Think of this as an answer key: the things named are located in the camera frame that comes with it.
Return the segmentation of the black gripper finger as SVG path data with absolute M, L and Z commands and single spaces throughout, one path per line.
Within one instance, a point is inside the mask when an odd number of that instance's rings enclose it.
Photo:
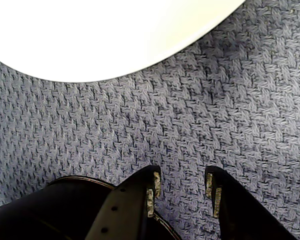
M 160 196 L 161 168 L 148 165 L 132 174 L 106 197 L 87 240 L 144 240 L 148 218 Z
M 294 240 L 295 237 L 227 171 L 205 168 L 205 193 L 222 240 Z

